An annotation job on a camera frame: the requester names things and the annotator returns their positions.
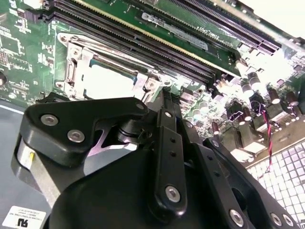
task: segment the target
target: electrolytic capacitor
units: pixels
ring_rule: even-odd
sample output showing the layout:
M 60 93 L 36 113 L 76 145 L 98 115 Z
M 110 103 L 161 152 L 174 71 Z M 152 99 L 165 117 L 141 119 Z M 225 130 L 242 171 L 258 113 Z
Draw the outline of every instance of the electrolytic capacitor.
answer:
M 244 121 L 243 116 L 239 116 L 238 119 L 237 119 L 237 121 L 238 121 L 238 124 L 239 124 L 239 125 L 244 125 L 244 124 L 245 124 L 245 121 Z
M 289 105 L 291 105 L 291 106 L 298 106 L 298 104 L 299 104 L 294 92 L 288 92 L 286 94 L 286 99 L 287 99 L 287 102 L 289 103 Z
M 252 90 L 252 87 L 249 83 L 244 83 L 242 85 L 242 90 L 245 96 L 247 96 L 248 98 L 250 98 L 254 94 L 254 91 Z
M 252 72 L 248 74 L 249 83 L 254 91 L 257 91 L 261 87 L 261 81 L 258 78 L 256 72 Z
M 245 121 L 250 121 L 251 119 L 252 119 L 252 117 L 251 117 L 251 113 L 250 113 L 250 110 L 249 110 L 249 108 L 248 107 L 244 107 L 243 108 L 243 117 L 244 117 L 244 120 Z
M 216 122 L 212 122 L 212 131 L 213 131 L 214 135 L 219 134 L 219 128 L 218 128 L 218 124 Z
M 209 111 L 209 104 L 208 104 L 208 102 L 207 101 L 202 101 L 199 104 L 199 108 L 200 108 L 200 111 L 202 113 L 208 112 Z
M 268 90 L 268 94 L 272 104 L 278 104 L 281 101 L 275 89 Z
M 193 110 L 193 117 L 194 117 L 194 119 L 197 119 L 197 120 L 201 118 L 201 112 L 199 109 Z
M 191 117 L 191 116 L 188 116 L 187 118 L 186 118 L 186 120 L 187 121 L 189 121 L 190 123 L 194 123 L 194 118 L 193 117 Z

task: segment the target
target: red wire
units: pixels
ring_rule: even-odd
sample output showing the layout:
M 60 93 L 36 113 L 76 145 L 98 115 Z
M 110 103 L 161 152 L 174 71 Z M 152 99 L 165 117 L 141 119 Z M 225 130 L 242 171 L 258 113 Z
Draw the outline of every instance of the red wire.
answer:
M 264 117 L 264 121 L 266 122 L 267 127 L 268 127 L 269 166 L 267 167 L 266 171 L 265 171 L 258 179 L 261 179 L 266 173 L 270 172 L 270 168 L 271 168 L 271 165 L 272 165 L 272 141 L 270 140 L 270 138 L 271 138 L 271 125 L 268 123 L 268 119 L 267 119 L 267 117 L 266 117 L 265 111 L 263 111 L 263 117 Z

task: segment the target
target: grid surface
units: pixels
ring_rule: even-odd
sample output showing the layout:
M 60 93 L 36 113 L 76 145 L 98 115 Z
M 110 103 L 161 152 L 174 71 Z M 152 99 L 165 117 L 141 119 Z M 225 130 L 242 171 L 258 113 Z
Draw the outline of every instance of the grid surface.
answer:
M 259 183 L 296 222 L 305 224 L 305 141 L 274 155 L 272 164 L 270 173 L 259 179 Z M 257 179 L 268 165 L 267 159 L 248 171 Z

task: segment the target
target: motherboard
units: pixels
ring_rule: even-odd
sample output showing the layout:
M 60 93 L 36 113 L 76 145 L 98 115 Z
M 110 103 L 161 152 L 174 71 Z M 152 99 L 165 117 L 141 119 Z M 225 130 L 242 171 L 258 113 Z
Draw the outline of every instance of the motherboard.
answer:
M 304 48 L 237 0 L 3 0 L 0 99 L 148 104 L 167 87 L 201 137 L 251 156 L 265 148 L 263 111 L 272 132 L 305 112 Z

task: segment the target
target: sticker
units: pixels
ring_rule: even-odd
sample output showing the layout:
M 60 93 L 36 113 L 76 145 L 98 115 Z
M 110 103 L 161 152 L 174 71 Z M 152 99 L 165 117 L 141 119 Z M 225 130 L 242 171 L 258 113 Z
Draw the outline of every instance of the sticker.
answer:
M 46 213 L 28 208 L 10 208 L 2 226 L 19 229 L 40 229 Z

